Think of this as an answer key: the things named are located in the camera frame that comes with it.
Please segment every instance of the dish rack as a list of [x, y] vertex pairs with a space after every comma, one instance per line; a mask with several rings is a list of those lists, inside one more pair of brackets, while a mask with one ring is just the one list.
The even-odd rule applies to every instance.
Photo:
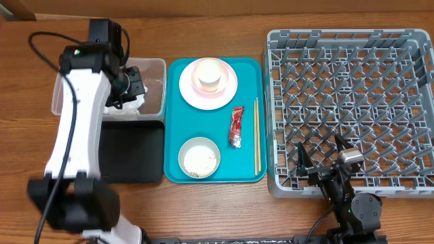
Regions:
[[272, 30], [264, 53], [269, 192], [322, 197], [296, 175], [296, 144], [319, 167], [341, 133], [365, 160], [355, 192], [434, 197], [433, 46], [424, 30]]

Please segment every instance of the blue tray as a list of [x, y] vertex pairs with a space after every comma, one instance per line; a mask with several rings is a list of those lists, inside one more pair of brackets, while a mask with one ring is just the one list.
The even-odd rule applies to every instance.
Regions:
[[[167, 83], [165, 118], [164, 173], [175, 183], [257, 182], [267, 171], [264, 101], [261, 67], [251, 58], [222, 58], [237, 73], [238, 89], [235, 97], [216, 110], [199, 110], [182, 98], [179, 78], [184, 68], [196, 58], [179, 59], [170, 65]], [[259, 124], [262, 171], [254, 171], [254, 100], [259, 99]], [[229, 143], [232, 109], [244, 106], [241, 122], [241, 148]], [[193, 179], [184, 174], [178, 164], [181, 146], [189, 139], [201, 136], [218, 146], [221, 161], [214, 174], [205, 179]]]

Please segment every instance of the red packet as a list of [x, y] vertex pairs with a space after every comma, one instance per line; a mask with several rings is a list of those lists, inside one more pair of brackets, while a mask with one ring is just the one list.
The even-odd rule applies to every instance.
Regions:
[[243, 106], [235, 107], [232, 110], [229, 143], [233, 148], [241, 148], [241, 120], [243, 119], [243, 113]]

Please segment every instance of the wooden chopstick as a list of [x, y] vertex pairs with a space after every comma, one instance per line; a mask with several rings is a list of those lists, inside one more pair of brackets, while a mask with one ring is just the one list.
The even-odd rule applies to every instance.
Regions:
[[258, 152], [257, 152], [257, 150], [258, 150], [258, 145], [257, 145], [257, 143], [258, 143], [258, 141], [257, 141], [257, 139], [256, 139], [256, 128], [258, 127], [258, 125], [256, 124], [256, 100], [253, 102], [253, 105], [254, 105], [254, 134], [255, 134], [255, 176], [257, 176], [258, 175]]
[[256, 138], [258, 140], [258, 171], [261, 172], [261, 163], [260, 163], [260, 126], [259, 126], [259, 99], [256, 98]]

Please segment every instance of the table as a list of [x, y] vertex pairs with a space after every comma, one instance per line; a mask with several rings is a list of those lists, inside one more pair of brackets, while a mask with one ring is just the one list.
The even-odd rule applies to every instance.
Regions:
[[[131, 56], [163, 58], [249, 56], [260, 61], [267, 33], [276, 28], [423, 28], [434, 37], [434, 14], [366, 13], [154, 18], [114, 20], [130, 33]], [[32, 243], [40, 213], [26, 195], [41, 177], [59, 118], [50, 110], [56, 74], [27, 45], [33, 31], [87, 38], [87, 20], [0, 22], [0, 243]], [[57, 60], [67, 41], [38, 37]], [[306, 234], [329, 205], [323, 199], [275, 199], [267, 179], [255, 184], [116, 185], [124, 215], [152, 237], [243, 238]], [[390, 243], [432, 243], [431, 199], [385, 199], [381, 235]], [[329, 216], [316, 233], [335, 227]], [[41, 243], [73, 243], [78, 236], [44, 228]]]

